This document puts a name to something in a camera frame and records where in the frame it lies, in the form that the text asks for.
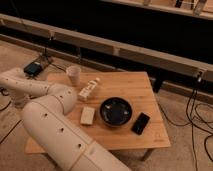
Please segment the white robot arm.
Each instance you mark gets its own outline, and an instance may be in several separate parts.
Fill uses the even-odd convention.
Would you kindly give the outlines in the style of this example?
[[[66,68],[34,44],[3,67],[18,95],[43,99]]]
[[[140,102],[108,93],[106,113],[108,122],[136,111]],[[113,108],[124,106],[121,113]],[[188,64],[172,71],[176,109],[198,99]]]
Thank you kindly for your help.
[[[22,109],[23,125],[64,171],[131,171],[65,117],[77,101],[72,87],[25,79],[20,68],[1,73],[0,84],[8,90],[36,96]]]

